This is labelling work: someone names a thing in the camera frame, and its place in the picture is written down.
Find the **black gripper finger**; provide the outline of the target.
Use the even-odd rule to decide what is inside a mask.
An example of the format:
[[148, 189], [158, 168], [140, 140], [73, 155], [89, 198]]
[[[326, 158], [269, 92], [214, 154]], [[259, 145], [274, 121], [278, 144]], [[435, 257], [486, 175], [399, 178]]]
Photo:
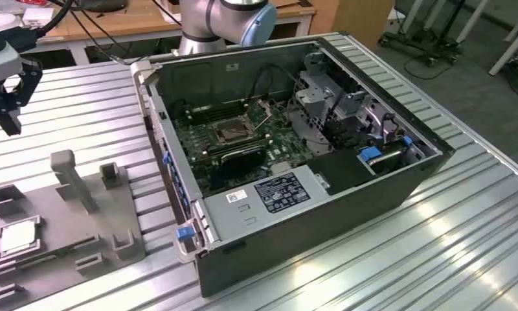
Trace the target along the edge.
[[1, 109], [0, 125], [9, 136], [21, 133], [21, 123], [10, 112], [13, 110], [20, 111], [20, 108], [29, 103], [42, 77], [42, 66], [40, 62], [36, 60], [21, 60], [18, 77], [18, 84], [13, 90], [10, 92], [2, 91], [4, 108]]

